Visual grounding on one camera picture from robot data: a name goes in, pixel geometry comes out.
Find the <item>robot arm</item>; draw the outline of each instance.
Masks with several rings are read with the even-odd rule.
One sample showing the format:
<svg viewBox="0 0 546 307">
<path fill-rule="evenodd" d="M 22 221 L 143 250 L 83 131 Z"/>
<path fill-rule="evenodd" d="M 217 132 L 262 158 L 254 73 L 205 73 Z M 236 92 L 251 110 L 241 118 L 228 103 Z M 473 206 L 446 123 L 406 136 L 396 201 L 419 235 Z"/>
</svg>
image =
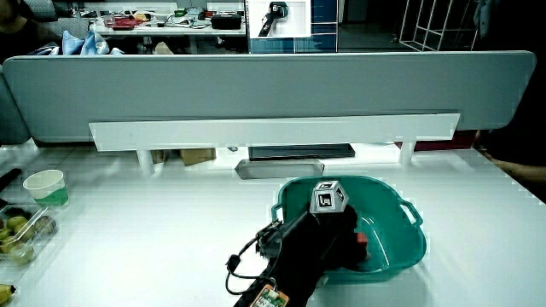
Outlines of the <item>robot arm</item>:
<svg viewBox="0 0 546 307">
<path fill-rule="evenodd" d="M 356 227 L 357 213 L 346 206 L 329 214 L 308 210 L 288 223 L 262 229 L 255 241 L 268 266 L 245 292 L 237 293 L 241 297 L 235 307 L 250 306 L 266 284 L 288 296 L 288 307 L 305 307 L 324 270 L 351 267 L 367 258 L 363 234 L 355 233 Z M 231 265 L 234 256 L 228 262 L 230 273 L 236 267 Z"/>
<path fill-rule="evenodd" d="M 270 11 L 262 19 L 263 25 L 259 32 L 259 37 L 266 37 L 273 26 L 275 20 L 288 16 L 288 6 L 284 2 L 272 2 L 270 3 Z"/>
</svg>

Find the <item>desk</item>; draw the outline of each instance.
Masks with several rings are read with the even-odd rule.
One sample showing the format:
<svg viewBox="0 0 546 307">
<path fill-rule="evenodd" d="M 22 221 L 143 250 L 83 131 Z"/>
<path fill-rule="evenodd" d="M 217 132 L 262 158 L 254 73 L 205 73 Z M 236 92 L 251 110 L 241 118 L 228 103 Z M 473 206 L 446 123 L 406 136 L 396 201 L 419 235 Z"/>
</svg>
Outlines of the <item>desk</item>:
<svg viewBox="0 0 546 307">
<path fill-rule="evenodd" d="M 239 30 L 217 30 L 212 26 L 202 29 L 194 29 L 183 26 L 137 26 L 130 31 L 115 31 L 107 28 L 104 25 L 94 24 L 91 26 L 96 33 L 101 34 L 105 38 L 112 37 L 189 37 L 189 47 L 192 55 L 197 54 L 197 37 L 245 37 L 247 29 L 245 24 L 241 24 Z"/>
<path fill-rule="evenodd" d="M 190 167 L 171 158 L 151 178 L 139 176 L 133 153 L 14 155 L 31 161 L 24 171 L 64 171 L 72 203 L 58 251 L 15 281 L 20 290 L 8 306 L 231 306 L 237 297 L 224 290 L 224 264 L 270 221 L 289 180 L 242 181 L 232 169 L 242 149 L 220 148 L 216 160 Z M 325 175 L 365 175 L 394 187 L 421 214 L 427 253 L 398 275 L 327 284 L 309 307 L 543 306 L 544 203 L 473 149 L 418 152 L 407 167 L 396 163 L 394 145 L 355 150 L 355 158 L 324 159 Z M 8 192 L 0 196 L 24 194 L 15 185 Z M 251 252 L 241 263 L 248 274 L 264 266 Z M 243 287 L 236 278 L 231 286 Z"/>
</svg>

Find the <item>robotic arm on monitor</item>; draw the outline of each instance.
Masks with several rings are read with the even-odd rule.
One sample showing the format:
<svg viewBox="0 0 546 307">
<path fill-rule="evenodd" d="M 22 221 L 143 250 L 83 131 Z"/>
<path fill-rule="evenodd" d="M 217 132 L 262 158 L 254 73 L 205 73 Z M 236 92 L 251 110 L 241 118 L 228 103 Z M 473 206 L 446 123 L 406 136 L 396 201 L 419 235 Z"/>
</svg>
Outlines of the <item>robotic arm on monitor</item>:
<svg viewBox="0 0 546 307">
<path fill-rule="evenodd" d="M 259 37 L 266 37 L 270 33 L 271 27 L 275 20 L 288 16 L 288 6 L 284 2 L 270 3 L 270 11 L 262 19 L 263 25 L 259 32 Z"/>
</svg>

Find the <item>gray partition panel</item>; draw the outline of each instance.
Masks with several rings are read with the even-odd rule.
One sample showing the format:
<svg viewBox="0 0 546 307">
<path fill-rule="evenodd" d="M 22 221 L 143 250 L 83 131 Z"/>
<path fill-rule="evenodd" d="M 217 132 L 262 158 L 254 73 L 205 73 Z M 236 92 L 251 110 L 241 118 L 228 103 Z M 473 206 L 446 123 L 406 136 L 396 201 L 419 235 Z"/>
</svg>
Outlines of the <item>gray partition panel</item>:
<svg viewBox="0 0 546 307">
<path fill-rule="evenodd" d="M 3 77 L 0 65 L 0 143 L 21 144 L 31 136 Z"/>
<path fill-rule="evenodd" d="M 89 122 L 460 113 L 507 124 L 526 51 L 320 55 L 20 56 L 4 74 L 31 134 L 92 141 Z"/>
</svg>

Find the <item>circuit board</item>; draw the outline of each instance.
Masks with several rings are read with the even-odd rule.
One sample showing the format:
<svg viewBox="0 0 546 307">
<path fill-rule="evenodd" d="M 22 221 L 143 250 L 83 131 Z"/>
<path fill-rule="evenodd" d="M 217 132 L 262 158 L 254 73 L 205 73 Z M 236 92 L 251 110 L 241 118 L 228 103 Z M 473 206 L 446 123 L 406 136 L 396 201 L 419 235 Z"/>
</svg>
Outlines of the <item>circuit board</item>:
<svg viewBox="0 0 546 307">
<path fill-rule="evenodd" d="M 265 285 L 250 307 L 285 307 L 288 296 L 281 292 L 275 292 L 271 285 Z"/>
</svg>

